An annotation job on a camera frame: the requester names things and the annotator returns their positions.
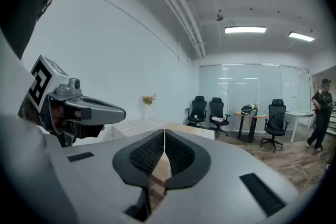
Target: ceiling sprinkler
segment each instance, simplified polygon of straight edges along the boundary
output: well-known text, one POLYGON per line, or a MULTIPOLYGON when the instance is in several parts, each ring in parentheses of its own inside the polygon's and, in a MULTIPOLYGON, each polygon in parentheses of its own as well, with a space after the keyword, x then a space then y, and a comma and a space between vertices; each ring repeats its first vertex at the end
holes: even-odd
POLYGON ((220 22, 221 20, 223 20, 223 16, 220 14, 216 15, 216 21, 220 22))

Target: glass wall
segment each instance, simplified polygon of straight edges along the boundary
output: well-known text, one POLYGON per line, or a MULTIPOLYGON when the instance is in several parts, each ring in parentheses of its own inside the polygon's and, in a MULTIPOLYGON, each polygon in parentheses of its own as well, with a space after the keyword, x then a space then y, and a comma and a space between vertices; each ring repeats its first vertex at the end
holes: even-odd
MULTIPOLYGON (((259 114, 268 114, 268 106, 273 99, 283 99, 287 111, 310 111, 311 88, 308 70, 296 67, 279 66, 275 64, 230 64, 218 66, 203 66, 199 68, 199 95, 209 102, 212 97, 219 97, 224 102, 223 114, 229 117, 228 130, 239 130, 240 117, 235 111, 240 111, 244 105, 259 103, 259 114)), ((288 130, 292 130, 294 119, 285 116, 290 122, 288 130)), ((309 118, 300 119, 300 123, 308 124, 309 118)), ((257 122, 256 131, 264 130, 265 120, 257 122)), ((245 121, 243 131, 249 130, 245 121)))

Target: round wooden table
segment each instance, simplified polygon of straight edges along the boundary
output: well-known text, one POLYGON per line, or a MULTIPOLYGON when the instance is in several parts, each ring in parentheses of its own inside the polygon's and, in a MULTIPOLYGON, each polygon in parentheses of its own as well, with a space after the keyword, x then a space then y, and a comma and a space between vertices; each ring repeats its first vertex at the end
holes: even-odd
POLYGON ((242 114, 241 111, 235 111, 235 114, 241 116, 239 133, 238 133, 237 138, 239 140, 247 142, 247 143, 253 143, 255 141, 255 139, 253 138, 253 136, 254 136, 254 132, 256 130, 257 119, 268 118, 268 115, 267 114, 262 114, 262 115, 249 116, 249 115, 242 114), (241 137, 243 123, 244 123, 244 117, 251 117, 252 118, 252 122, 251 122, 250 131, 248 133, 248 136, 241 137))

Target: black office chair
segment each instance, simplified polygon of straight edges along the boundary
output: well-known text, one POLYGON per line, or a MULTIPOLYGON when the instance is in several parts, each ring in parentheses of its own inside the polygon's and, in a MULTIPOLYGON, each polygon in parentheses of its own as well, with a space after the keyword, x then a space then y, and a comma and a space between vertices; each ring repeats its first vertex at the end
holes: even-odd
POLYGON ((270 134, 272 138, 262 138, 260 147, 262 147, 262 145, 264 144, 271 143, 274 147, 273 152, 275 152, 275 150, 277 149, 275 147, 275 144, 281 145, 280 148, 282 148, 283 144, 275 141, 274 137, 285 135, 289 122, 286 121, 286 127, 284 129, 283 120, 285 117, 286 106, 284 105, 282 99, 273 99, 272 104, 268 106, 268 111, 269 119, 265 119, 264 130, 266 131, 266 133, 270 134))
POLYGON ((230 117, 231 115, 225 114, 226 119, 224 119, 224 117, 223 117, 224 103, 222 102, 221 98, 213 97, 212 102, 210 102, 209 105, 210 105, 210 110, 211 110, 210 123, 213 123, 213 124, 216 125, 216 128, 209 128, 209 129, 215 131, 216 137, 219 137, 220 132, 223 132, 223 133, 226 134, 226 136, 228 136, 228 133, 223 131, 221 129, 221 126, 225 126, 225 125, 230 124, 227 121, 227 118, 230 117), (222 118, 223 121, 222 122, 221 121, 215 121, 215 120, 212 119, 212 117, 222 118))
POLYGON ((197 128, 203 128, 201 126, 197 126, 197 123, 201 123, 205 121, 206 118, 206 102, 204 101, 203 96, 196 96, 195 100, 193 101, 193 109, 191 111, 191 115, 189 115, 190 108, 187 109, 188 111, 188 117, 187 119, 190 121, 187 125, 197 128))

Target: walking person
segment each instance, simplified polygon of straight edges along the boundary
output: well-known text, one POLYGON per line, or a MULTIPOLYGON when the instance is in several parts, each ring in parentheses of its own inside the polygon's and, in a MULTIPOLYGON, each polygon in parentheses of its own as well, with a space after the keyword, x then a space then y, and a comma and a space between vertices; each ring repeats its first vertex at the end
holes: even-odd
POLYGON ((316 128, 311 136, 307 139, 306 147, 309 147, 315 140, 314 148, 319 152, 323 150, 322 142, 326 135, 332 107, 334 106, 330 93, 331 80, 322 80, 322 89, 317 91, 311 101, 315 106, 316 128))

